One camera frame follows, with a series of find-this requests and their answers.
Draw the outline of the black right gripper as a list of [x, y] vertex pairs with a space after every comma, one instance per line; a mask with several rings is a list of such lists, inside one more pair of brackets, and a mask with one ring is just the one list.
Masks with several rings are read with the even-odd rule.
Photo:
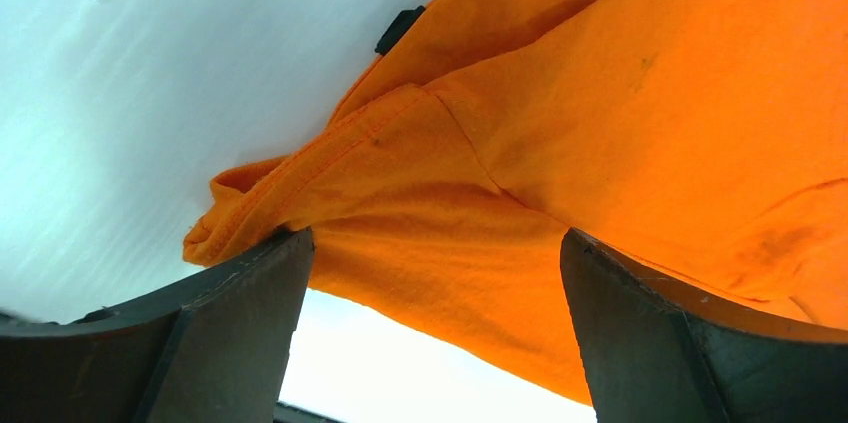
[[387, 55], [425, 11], [423, 5], [400, 11], [377, 41], [374, 52], [380, 56]]

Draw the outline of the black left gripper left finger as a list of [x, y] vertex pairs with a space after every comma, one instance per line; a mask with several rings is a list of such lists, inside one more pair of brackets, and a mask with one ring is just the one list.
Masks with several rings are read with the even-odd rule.
[[5, 422], [273, 422], [308, 230], [67, 324], [1, 319]]

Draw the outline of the orange t-shirt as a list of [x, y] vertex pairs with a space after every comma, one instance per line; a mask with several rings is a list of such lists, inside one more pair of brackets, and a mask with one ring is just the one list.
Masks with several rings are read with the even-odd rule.
[[847, 0], [434, 0], [316, 139], [210, 190], [188, 262], [311, 229], [314, 289], [580, 403], [574, 227], [845, 328]]

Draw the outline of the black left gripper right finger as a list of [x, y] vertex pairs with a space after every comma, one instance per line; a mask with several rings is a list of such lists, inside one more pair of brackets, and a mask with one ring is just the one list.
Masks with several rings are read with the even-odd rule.
[[847, 334], [732, 302], [578, 230], [560, 270], [601, 422], [843, 422]]

